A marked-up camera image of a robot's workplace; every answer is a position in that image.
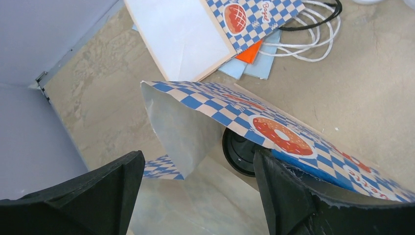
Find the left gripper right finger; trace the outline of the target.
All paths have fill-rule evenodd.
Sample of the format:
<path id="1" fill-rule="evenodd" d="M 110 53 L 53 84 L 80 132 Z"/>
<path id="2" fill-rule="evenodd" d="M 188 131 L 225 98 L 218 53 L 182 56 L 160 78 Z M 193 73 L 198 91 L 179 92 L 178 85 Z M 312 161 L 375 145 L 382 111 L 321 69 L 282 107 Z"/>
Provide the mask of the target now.
<path id="1" fill-rule="evenodd" d="M 254 171 L 272 235 L 412 235 L 415 205 L 355 193 L 254 154 Z"/>

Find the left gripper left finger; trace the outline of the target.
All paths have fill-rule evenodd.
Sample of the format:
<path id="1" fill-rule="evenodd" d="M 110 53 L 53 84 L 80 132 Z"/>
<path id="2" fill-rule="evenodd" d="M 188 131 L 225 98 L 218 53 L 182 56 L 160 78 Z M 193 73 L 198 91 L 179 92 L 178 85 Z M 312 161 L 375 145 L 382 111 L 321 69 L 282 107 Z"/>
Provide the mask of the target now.
<path id="1" fill-rule="evenodd" d="M 132 151 L 58 185 L 0 202 L 3 235 L 125 235 L 145 167 Z"/>

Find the checkered paper bag blue handles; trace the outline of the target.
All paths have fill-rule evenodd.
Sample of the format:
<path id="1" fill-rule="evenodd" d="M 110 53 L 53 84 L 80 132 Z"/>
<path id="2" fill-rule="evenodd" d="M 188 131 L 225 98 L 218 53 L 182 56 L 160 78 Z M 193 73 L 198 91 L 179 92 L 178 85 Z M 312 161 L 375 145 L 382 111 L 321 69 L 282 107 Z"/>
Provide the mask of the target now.
<path id="1" fill-rule="evenodd" d="M 414 192 L 376 164 L 238 85 L 142 81 L 140 88 L 150 124 L 167 153 L 146 165 L 151 178 L 185 179 L 229 128 L 317 179 L 415 204 Z"/>

